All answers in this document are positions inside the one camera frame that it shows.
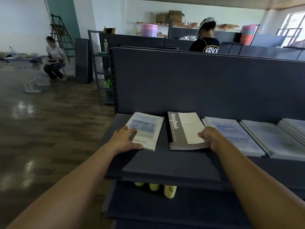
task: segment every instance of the purple bucket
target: purple bucket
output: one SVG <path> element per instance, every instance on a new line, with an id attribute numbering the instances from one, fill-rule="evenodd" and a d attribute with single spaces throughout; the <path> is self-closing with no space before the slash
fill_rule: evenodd
<path id="1" fill-rule="evenodd" d="M 141 24 L 141 36 L 157 37 L 157 33 L 158 33 L 158 25 Z"/>

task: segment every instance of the black hair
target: black hair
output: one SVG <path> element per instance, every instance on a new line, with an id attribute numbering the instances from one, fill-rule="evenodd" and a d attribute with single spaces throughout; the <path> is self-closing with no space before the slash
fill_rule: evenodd
<path id="1" fill-rule="evenodd" d="M 51 36 L 48 36 L 46 39 L 47 39 L 48 41 L 51 41 L 51 42 L 54 42 L 54 43 L 55 43 L 55 39 L 52 38 Z"/>
<path id="2" fill-rule="evenodd" d="M 205 29 L 206 31 L 209 31 L 209 30 L 214 30 L 216 27 L 216 22 L 215 21 L 211 21 L 211 22 L 208 22 L 208 23 L 204 23 L 202 26 L 201 26 L 201 30 L 202 29 Z"/>

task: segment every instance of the teal wall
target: teal wall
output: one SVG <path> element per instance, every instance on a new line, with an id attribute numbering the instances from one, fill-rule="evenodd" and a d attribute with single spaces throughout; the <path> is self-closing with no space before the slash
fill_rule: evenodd
<path id="1" fill-rule="evenodd" d="M 47 0 L 47 2 L 50 13 L 61 17 L 72 40 L 75 42 L 76 38 L 80 38 L 73 0 Z"/>

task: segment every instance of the ladder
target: ladder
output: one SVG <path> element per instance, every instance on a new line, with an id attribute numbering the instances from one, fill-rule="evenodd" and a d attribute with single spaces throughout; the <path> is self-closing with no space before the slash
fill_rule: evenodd
<path id="1" fill-rule="evenodd" d="M 71 36 L 69 35 L 65 24 L 60 16 L 56 16 L 51 14 L 51 27 L 52 32 L 51 36 L 58 42 L 61 49 L 63 49 L 66 53 L 67 59 L 70 63 L 70 58 L 74 57 L 74 42 L 72 41 Z"/>

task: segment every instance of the corrugated ceiling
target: corrugated ceiling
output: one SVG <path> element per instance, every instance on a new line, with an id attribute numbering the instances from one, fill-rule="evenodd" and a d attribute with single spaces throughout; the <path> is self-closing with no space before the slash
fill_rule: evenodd
<path id="1" fill-rule="evenodd" d="M 305 0 L 154 0 L 199 5 L 216 5 L 250 9 L 283 9 L 305 4 Z"/>

